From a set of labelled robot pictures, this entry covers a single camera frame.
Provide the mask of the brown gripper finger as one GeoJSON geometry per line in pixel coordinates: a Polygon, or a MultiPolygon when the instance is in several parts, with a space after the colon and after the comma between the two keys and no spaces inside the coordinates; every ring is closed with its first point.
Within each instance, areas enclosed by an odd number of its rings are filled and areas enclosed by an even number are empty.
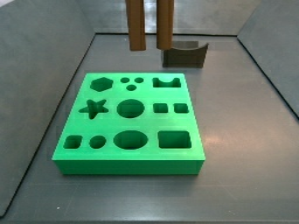
{"type": "Polygon", "coordinates": [[[157,0],[157,47],[169,50],[174,36],[174,0],[157,0]]]}
{"type": "Polygon", "coordinates": [[[146,50],[146,11],[145,0],[126,0],[126,14],[130,50],[146,50]]]}

